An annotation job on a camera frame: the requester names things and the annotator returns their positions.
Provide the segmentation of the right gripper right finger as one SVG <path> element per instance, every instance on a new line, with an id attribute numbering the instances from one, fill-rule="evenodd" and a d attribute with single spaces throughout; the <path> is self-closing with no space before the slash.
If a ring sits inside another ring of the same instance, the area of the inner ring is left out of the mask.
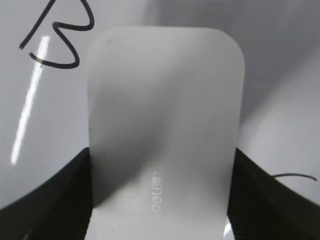
<path id="1" fill-rule="evenodd" d="M 227 216 L 236 240 L 318 240 L 320 206 L 235 151 Z"/>

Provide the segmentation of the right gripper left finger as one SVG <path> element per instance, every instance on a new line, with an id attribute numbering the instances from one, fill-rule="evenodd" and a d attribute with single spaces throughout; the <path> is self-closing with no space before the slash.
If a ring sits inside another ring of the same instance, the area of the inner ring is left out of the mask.
<path id="1" fill-rule="evenodd" d="M 83 240 L 93 210 L 89 148 L 41 186 L 0 210 L 2 240 Z"/>

